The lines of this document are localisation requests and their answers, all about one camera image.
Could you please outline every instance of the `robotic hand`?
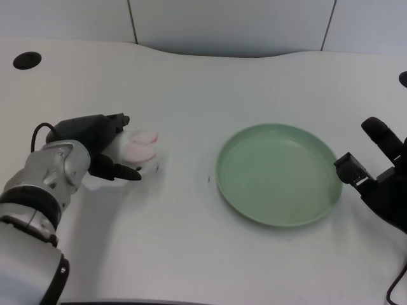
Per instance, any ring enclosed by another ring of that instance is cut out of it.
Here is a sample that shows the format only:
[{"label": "robotic hand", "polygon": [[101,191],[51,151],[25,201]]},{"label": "robotic hand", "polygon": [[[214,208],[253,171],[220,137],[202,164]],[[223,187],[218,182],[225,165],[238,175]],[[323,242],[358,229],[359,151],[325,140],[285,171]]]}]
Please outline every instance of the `robotic hand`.
[{"label": "robotic hand", "polygon": [[349,152],[335,162],[336,173],[353,186],[374,213],[407,233],[407,139],[402,143],[389,127],[377,118],[362,123],[363,130],[394,167],[375,180]]},{"label": "robotic hand", "polygon": [[62,121],[7,182],[0,195],[1,304],[57,303],[69,263],[55,231],[86,171],[107,180],[141,179],[137,170],[101,154],[129,121],[124,114]]}]

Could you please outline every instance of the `table surface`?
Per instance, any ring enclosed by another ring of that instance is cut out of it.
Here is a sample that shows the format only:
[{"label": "table surface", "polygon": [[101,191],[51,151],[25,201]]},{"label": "table surface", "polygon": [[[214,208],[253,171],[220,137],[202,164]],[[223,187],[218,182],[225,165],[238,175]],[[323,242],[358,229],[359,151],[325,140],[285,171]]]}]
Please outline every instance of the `table surface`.
[{"label": "table surface", "polygon": [[[159,134],[155,176],[81,189],[58,228],[71,262],[63,300],[158,299],[218,305],[382,305],[405,235],[349,186],[333,211],[299,228],[251,222],[220,197],[217,153],[239,130],[285,123],[378,175],[390,162],[361,129],[370,116],[407,135],[407,57],[304,52],[272,58],[174,55],[127,43],[0,39],[0,184],[29,154],[38,123],[124,112]],[[19,71],[25,51],[43,56]],[[44,139],[43,132],[39,140]],[[406,279],[393,299],[407,301]]]}]

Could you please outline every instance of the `round hole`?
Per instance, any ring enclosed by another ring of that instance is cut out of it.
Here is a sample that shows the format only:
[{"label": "round hole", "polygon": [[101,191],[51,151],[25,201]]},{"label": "round hole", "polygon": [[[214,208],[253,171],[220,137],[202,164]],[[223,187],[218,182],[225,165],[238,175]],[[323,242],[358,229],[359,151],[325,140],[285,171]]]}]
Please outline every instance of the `round hole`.
[{"label": "round hole", "polygon": [[399,82],[407,88],[407,71],[404,71],[399,75]]},{"label": "round hole", "polygon": [[13,66],[18,70],[28,70],[34,68],[41,62],[41,55],[37,52],[26,52],[19,54],[14,61]]}]

